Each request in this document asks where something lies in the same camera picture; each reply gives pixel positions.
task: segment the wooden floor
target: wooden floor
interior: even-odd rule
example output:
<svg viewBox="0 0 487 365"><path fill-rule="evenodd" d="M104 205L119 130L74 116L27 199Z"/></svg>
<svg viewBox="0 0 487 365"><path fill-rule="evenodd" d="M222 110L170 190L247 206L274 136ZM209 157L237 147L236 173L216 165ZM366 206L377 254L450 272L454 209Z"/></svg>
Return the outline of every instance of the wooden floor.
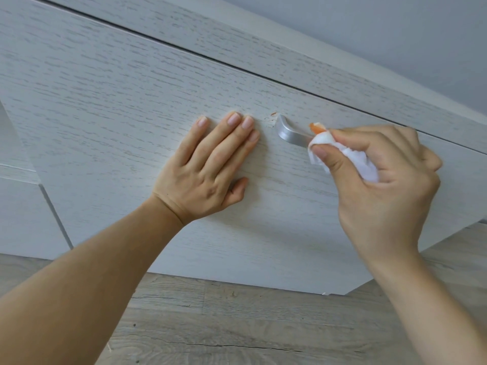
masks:
<svg viewBox="0 0 487 365"><path fill-rule="evenodd" d="M487 323L487 225L424 252L450 291ZM0 295L49 261L0 255ZM371 281L320 296L147 274L98 364L418 364Z"/></svg>

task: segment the right hand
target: right hand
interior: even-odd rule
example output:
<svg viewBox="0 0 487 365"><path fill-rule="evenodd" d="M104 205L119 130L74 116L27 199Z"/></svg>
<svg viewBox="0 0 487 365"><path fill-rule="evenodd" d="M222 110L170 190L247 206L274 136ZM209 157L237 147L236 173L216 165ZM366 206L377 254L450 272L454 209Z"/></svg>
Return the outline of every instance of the right hand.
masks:
<svg viewBox="0 0 487 365"><path fill-rule="evenodd" d="M332 130L334 139L365 151L379 182L362 180L336 147L314 145L338 189L340 224L369 269L419 257L418 239L440 186L441 159L412 128L392 125Z"/></svg>

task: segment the drawer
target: drawer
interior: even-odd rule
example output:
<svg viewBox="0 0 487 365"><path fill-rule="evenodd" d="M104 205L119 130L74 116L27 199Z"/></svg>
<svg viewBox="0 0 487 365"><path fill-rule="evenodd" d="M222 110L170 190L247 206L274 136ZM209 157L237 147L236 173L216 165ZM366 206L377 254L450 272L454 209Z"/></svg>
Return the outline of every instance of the drawer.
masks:
<svg viewBox="0 0 487 365"><path fill-rule="evenodd" d="M0 177L0 253L55 259L69 246L38 184Z"/></svg>
<svg viewBox="0 0 487 365"><path fill-rule="evenodd" d="M386 121L34 0L0 2L0 26L0 99L74 244L149 196L199 115L239 110L262 131L245 200L187 226L151 271L320 294L370 279L332 178L276 136L272 113L302 129ZM486 214L487 156L420 139L445 163L424 249Z"/></svg>

